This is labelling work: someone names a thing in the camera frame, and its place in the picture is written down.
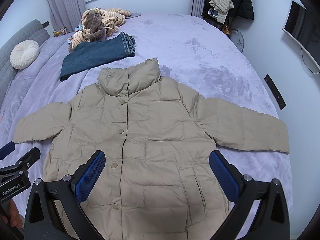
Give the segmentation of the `person's left hand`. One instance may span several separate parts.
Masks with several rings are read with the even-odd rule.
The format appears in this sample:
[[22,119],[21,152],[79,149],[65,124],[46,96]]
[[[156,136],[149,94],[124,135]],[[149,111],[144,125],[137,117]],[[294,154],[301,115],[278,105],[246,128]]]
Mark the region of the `person's left hand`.
[[16,204],[12,199],[9,202],[9,219],[7,219],[7,217],[3,215],[1,215],[1,218],[5,224],[10,223],[12,227],[16,227],[16,228],[23,227],[23,221],[20,217]]

